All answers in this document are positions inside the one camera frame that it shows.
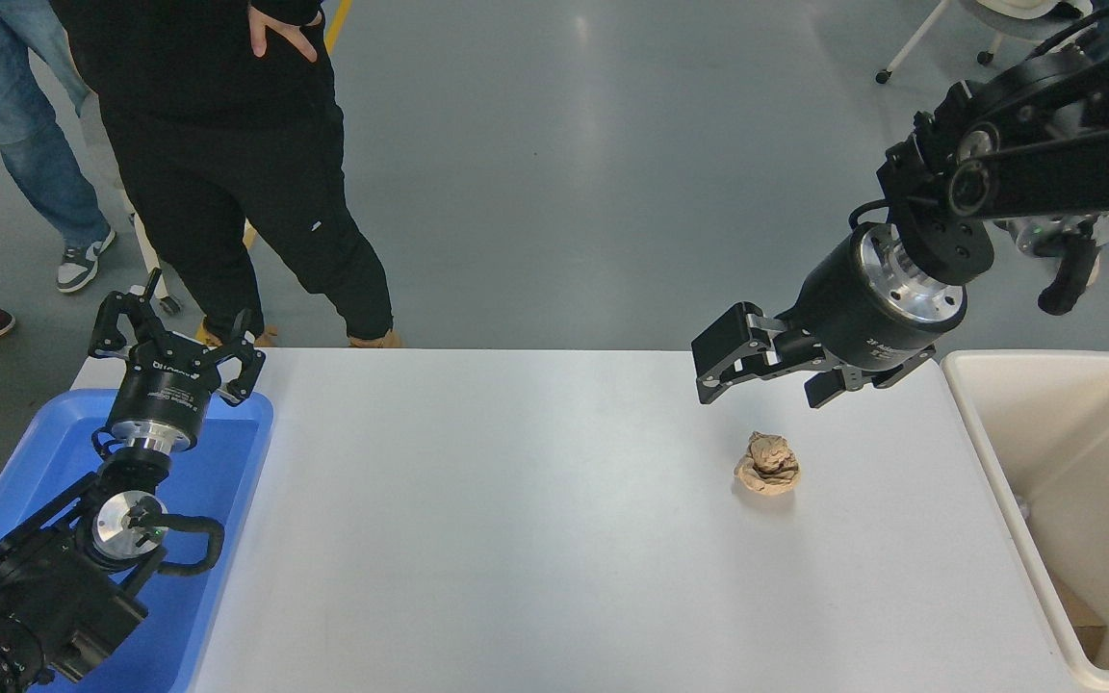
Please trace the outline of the person's hand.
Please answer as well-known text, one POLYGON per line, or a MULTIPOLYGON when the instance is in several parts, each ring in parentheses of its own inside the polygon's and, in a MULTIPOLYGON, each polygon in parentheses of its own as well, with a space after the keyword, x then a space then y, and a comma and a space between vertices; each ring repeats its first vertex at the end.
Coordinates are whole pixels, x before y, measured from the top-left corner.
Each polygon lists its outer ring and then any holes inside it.
POLYGON ((269 35, 279 35, 285 39, 291 47, 309 63, 316 63, 321 58, 321 52, 311 42, 307 35, 303 34, 299 26, 291 26, 282 19, 260 12, 255 6, 247 8, 247 26, 250 26, 250 45, 255 58, 266 57, 269 47, 269 35))

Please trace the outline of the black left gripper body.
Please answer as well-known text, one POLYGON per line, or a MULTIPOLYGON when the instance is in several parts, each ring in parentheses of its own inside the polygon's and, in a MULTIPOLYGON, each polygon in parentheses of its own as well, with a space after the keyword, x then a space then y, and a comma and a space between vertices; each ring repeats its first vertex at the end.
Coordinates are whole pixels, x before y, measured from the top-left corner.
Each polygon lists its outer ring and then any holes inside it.
POLYGON ((206 346, 176 335, 167 347, 140 342, 128 351, 126 374, 109 414, 115 437, 146 422, 167 426, 184 437, 197 437, 211 395, 218 389, 218 374, 191 364, 206 358, 206 346))

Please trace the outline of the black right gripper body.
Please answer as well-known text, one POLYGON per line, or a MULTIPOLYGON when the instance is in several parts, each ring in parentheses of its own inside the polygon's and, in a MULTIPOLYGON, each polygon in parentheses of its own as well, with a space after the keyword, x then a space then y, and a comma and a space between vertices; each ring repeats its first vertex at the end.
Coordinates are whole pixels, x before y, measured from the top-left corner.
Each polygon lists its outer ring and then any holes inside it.
POLYGON ((889 371, 938 340, 936 308, 916 307, 889 225, 858 225, 810 273, 783 320, 840 361, 889 371))

